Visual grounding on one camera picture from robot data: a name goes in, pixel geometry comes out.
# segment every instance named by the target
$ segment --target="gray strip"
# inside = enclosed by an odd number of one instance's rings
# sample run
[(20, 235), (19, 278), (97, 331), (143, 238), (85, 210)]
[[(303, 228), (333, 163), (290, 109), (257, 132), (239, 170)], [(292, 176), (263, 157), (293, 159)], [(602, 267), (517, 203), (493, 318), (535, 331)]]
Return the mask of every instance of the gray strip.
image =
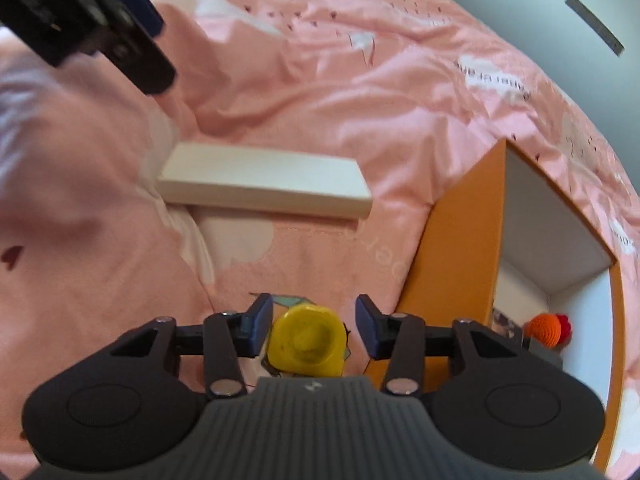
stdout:
[(589, 25), (616, 56), (620, 56), (625, 47), (620, 40), (613, 35), (607, 26), (591, 12), (580, 0), (565, 0), (568, 7), (573, 10), (582, 20)]

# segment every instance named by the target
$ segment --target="yellow cup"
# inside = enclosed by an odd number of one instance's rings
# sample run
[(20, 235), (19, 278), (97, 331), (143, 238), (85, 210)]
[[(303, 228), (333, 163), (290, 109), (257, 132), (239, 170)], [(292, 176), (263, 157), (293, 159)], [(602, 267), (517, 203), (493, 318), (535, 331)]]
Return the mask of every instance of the yellow cup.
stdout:
[(333, 310), (300, 304), (273, 324), (267, 358), (273, 367), (283, 372), (339, 377), (346, 346), (347, 332)]

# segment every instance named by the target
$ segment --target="pink fabric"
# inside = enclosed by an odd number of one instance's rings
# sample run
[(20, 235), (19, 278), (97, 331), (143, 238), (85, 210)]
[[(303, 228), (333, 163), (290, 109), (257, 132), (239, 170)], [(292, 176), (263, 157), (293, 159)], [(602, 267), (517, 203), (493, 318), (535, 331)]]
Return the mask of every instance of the pink fabric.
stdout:
[[(0, 34), (0, 469), (35, 464), (20, 409), (37, 384), (158, 315), (181, 324), (269, 291), (354, 330), (366, 292), (391, 312), (437, 198), (497, 139), (571, 195), (620, 258), (638, 333), (640, 203), (585, 115), (451, 0), (158, 0), (176, 84), (140, 95), (104, 58), (48, 68)], [(153, 176), (178, 139), (358, 160), (375, 198), (357, 225), (165, 206)], [(640, 342), (627, 342), (612, 478), (640, 462)], [(346, 372), (366, 356), (350, 336)], [(245, 364), (248, 374), (259, 374)], [(184, 374), (200, 382), (197, 366)]]

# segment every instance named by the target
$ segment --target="gray wall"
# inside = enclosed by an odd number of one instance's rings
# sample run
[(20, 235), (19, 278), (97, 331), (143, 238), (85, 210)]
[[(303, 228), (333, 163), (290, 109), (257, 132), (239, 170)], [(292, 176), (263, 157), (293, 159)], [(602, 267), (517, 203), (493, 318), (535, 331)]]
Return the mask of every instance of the gray wall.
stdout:
[(456, 0), (533, 59), (580, 105), (640, 189), (640, 0), (581, 0), (625, 47), (620, 57), (565, 0)]

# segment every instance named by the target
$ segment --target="knitted toy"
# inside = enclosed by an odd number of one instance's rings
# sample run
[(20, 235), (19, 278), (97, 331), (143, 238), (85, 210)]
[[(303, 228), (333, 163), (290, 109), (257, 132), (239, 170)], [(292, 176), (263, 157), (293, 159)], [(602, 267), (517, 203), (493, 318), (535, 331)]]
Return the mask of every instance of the knitted toy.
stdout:
[(564, 344), (571, 337), (571, 324), (564, 314), (538, 314), (524, 327), (526, 337), (535, 337), (545, 347)]
[(277, 370), (310, 377), (339, 377), (344, 367), (347, 331), (324, 306), (291, 307), (271, 327), (267, 359)]

